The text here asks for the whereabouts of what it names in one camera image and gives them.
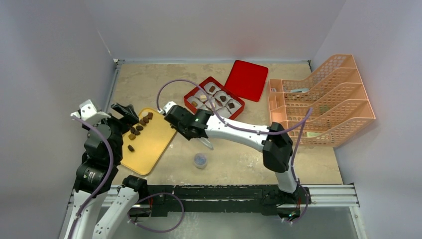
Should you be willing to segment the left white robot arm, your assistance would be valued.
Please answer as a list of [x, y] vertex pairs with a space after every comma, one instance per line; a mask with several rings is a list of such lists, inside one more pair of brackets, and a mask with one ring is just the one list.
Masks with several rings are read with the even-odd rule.
[[91, 100], [71, 113], [71, 119], [81, 123], [88, 133], [73, 186], [74, 202], [65, 234], [67, 239], [109, 239], [130, 208], [148, 199], [147, 181], [129, 175], [112, 205], [98, 218], [123, 158], [123, 135], [139, 122], [133, 105], [115, 103], [111, 108], [122, 117], [118, 119], [98, 110]]

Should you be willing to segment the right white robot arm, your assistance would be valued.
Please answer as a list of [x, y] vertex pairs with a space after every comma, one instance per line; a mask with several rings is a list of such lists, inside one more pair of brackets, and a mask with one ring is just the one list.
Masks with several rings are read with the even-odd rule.
[[293, 173], [293, 141], [279, 123], [253, 125], [222, 118], [208, 110], [191, 113], [183, 106], [168, 102], [159, 113], [171, 128], [185, 139], [197, 138], [212, 149], [209, 139], [224, 139], [262, 153], [263, 165], [275, 173], [280, 198], [287, 203], [299, 196], [299, 184]]

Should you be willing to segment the metal tweezers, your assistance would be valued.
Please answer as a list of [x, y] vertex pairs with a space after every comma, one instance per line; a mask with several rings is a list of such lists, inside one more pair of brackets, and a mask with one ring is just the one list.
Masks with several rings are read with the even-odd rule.
[[207, 139], [207, 138], [204, 138], [204, 137], [201, 137], [201, 138], [198, 138], [198, 140], [204, 145], [204, 146], [206, 146], [209, 150], [213, 150], [214, 149], [214, 147], [213, 147], [213, 144]]

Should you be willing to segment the red box lid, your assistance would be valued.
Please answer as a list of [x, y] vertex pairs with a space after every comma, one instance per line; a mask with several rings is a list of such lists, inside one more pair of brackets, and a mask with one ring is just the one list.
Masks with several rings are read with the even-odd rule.
[[235, 60], [224, 86], [240, 98], [259, 102], [268, 72], [265, 66]]

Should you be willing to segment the red compartment box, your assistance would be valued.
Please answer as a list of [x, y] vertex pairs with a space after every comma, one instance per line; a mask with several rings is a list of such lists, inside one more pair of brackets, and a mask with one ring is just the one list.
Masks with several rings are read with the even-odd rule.
[[[209, 92], [209, 88], [214, 85], [216, 90], [213, 94]], [[211, 111], [212, 108], [215, 108], [217, 113], [227, 119], [234, 120], [236, 119], [244, 110], [245, 102], [240, 99], [240, 97], [236, 96], [234, 93], [229, 91], [225, 86], [223, 86], [220, 82], [218, 82], [213, 77], [208, 77], [204, 81], [200, 83], [200, 86], [204, 89], [205, 92], [199, 90], [199, 88], [195, 87], [190, 92], [188, 92], [184, 96], [184, 103], [185, 106], [191, 110], [193, 113], [196, 113], [197, 110], [209, 110]], [[200, 96], [206, 95], [207, 100], [201, 101]], [[227, 97], [226, 102], [222, 102], [220, 100], [220, 96], [224, 95]], [[191, 102], [196, 101], [198, 103], [198, 107], [195, 108]], [[233, 109], [229, 109], [227, 107], [228, 103], [234, 103], [235, 107]]]

